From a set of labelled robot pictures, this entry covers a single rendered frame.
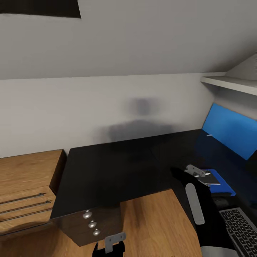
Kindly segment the mouse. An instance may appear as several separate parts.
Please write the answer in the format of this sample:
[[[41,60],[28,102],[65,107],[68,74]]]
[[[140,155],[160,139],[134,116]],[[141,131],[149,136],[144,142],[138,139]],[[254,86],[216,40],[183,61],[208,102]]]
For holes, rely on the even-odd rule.
[[[228,201],[221,196],[213,197],[212,199],[214,200],[214,202],[217,206],[228,206],[229,205]]]

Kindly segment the monitor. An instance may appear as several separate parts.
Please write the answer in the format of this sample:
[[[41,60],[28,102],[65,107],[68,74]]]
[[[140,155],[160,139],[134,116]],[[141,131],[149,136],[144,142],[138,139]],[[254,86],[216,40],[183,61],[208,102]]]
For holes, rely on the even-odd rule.
[[[255,153],[243,164],[243,169],[257,178],[257,150]],[[257,207],[257,204],[253,203],[252,206]]]

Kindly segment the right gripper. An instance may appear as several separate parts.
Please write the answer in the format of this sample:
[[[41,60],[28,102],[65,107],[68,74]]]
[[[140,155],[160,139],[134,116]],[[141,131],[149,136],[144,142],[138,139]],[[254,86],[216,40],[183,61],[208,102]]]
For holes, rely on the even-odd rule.
[[[182,169],[179,169],[178,167],[170,167],[170,172],[173,173],[173,177],[178,179],[181,183],[183,183],[183,179],[187,176],[193,177],[193,175],[190,175],[189,173],[185,172]]]

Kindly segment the notebook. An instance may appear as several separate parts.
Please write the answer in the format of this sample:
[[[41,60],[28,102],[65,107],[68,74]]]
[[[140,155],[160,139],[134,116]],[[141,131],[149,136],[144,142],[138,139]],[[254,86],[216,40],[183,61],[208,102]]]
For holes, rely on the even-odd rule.
[[[204,171],[205,173],[209,173],[209,174],[206,174],[205,177],[200,177],[195,173],[193,174],[193,176],[207,185],[220,185],[220,182],[217,180],[217,178],[213,175],[213,173],[210,170],[204,170]]]

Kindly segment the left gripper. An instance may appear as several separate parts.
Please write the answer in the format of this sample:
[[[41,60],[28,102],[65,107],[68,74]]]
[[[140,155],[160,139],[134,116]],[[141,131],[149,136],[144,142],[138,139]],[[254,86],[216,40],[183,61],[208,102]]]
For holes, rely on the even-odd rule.
[[[92,257],[123,257],[123,253],[125,252],[124,242],[121,241],[112,246],[112,252],[105,253],[105,248],[101,250],[97,250],[97,245],[94,248]]]

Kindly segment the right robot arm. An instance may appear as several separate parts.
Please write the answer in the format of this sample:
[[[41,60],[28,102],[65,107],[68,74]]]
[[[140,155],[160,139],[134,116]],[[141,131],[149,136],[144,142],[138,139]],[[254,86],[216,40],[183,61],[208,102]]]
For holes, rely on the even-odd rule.
[[[203,257],[238,257],[225,221],[216,204],[210,202],[210,187],[193,176],[205,177],[203,170],[192,165],[185,170],[170,167],[173,177],[185,187]]]

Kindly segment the keyboard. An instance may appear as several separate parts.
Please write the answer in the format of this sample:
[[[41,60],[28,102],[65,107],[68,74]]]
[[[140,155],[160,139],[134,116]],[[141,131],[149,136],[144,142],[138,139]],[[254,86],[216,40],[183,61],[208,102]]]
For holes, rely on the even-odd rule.
[[[257,257],[257,228],[238,208],[220,210],[227,232],[243,257]]]

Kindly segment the folder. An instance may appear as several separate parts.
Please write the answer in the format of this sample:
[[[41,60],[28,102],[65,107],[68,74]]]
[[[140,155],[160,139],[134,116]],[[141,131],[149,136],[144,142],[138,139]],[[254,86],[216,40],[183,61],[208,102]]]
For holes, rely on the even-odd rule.
[[[210,192],[212,197],[229,197],[235,196],[236,192],[228,185],[228,183],[220,176],[220,174],[215,169],[209,169],[213,175],[220,182],[220,185],[208,185],[210,187]]]

